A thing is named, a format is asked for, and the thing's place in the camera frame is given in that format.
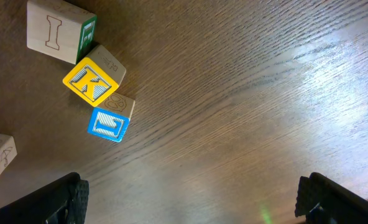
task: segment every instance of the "wood grain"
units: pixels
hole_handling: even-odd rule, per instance
[[[368,198],[368,1],[79,1],[136,100],[122,143],[86,133],[73,65],[26,47],[0,0],[0,207],[71,172],[87,223],[295,223],[301,175]]]

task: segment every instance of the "yellow block face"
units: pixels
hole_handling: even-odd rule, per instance
[[[98,106],[119,87],[88,57],[81,60],[62,82],[91,106]]]

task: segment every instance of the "blue block face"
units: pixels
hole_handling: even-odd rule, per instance
[[[101,108],[95,108],[90,118],[87,131],[90,134],[108,140],[121,142],[127,127],[129,118],[109,112]]]

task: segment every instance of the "tabletop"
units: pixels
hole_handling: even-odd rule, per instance
[[[69,0],[136,100],[120,143],[87,133],[74,65],[28,49],[0,0],[0,207],[78,172],[87,223],[296,223],[300,176],[368,198],[368,0]]]

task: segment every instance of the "green block face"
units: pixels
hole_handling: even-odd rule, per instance
[[[80,30],[80,40],[78,46],[78,56],[76,62],[78,63],[89,51],[90,43],[94,38],[94,30],[96,28],[97,16],[92,17],[84,22]]]

